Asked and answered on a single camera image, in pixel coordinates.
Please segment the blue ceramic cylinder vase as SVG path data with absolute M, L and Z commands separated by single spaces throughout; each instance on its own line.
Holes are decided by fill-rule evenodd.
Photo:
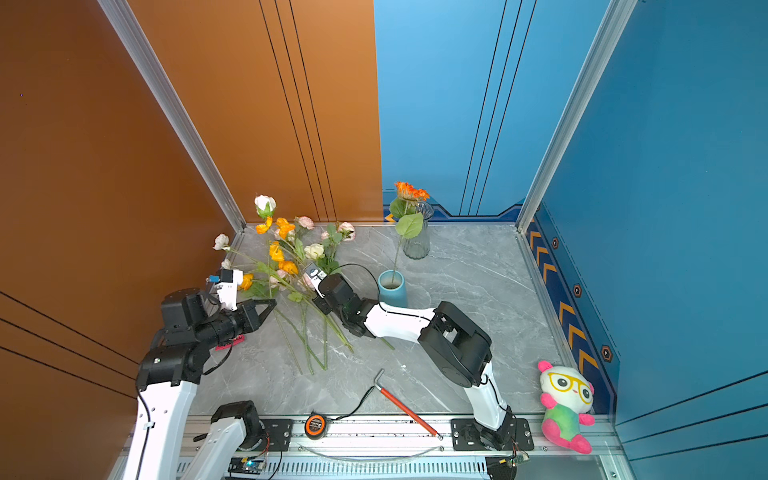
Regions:
M 377 282 L 381 302 L 394 307 L 408 307 L 407 288 L 401 272 L 386 270 L 378 276 Z

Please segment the white rose flower stem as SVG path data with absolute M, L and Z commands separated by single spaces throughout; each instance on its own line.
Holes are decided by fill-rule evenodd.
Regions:
M 273 215 L 276 209 L 276 202 L 273 197 L 267 195 L 258 195 L 254 199 L 254 204 L 258 216 L 261 219 L 261 222 L 256 226 L 256 232 L 260 235 L 266 234 L 269 232 L 273 224 Z M 263 281 L 266 296 L 268 298 L 273 297 L 271 279 L 272 277 L 267 274 L 265 280 Z

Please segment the orange gerbera flower stem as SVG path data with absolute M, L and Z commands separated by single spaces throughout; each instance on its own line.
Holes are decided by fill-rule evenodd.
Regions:
M 416 211 L 416 206 L 428 202 L 430 195 L 424 189 L 418 189 L 407 182 L 395 183 L 396 196 L 390 203 L 390 213 L 396 220 L 395 231 L 399 236 L 392 270 L 397 271 L 400 253 L 407 239 L 412 239 L 422 229 L 423 216 Z

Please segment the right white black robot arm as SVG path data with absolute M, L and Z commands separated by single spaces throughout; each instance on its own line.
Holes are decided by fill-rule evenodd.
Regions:
M 325 312 L 333 312 L 357 337 L 394 338 L 418 344 L 471 403 L 473 426 L 483 445 L 510 450 L 514 414 L 500 394 L 492 364 L 492 340 L 458 307 L 443 301 L 430 309 L 397 307 L 362 298 L 346 278 L 317 269 L 304 276 Z

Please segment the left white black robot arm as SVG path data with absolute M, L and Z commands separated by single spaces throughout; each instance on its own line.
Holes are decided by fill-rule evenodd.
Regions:
M 212 350 L 258 330 L 277 302 L 248 299 L 208 312 L 204 292 L 183 289 L 161 304 L 157 331 L 136 378 L 137 414 L 126 479 L 175 479 L 187 418 Z M 266 450 L 269 436 L 250 400 L 219 407 L 186 479 L 221 479 L 238 450 Z

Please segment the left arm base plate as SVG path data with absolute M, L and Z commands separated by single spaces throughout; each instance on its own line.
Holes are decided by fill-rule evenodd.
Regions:
M 210 425 L 198 452 L 284 452 L 291 442 L 292 427 L 288 418 L 223 417 Z

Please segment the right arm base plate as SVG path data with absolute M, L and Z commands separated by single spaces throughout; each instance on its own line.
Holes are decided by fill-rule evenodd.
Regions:
M 473 418 L 450 420 L 451 440 L 455 451 L 533 451 L 533 434 L 528 421 L 513 417 L 499 430 L 481 426 Z

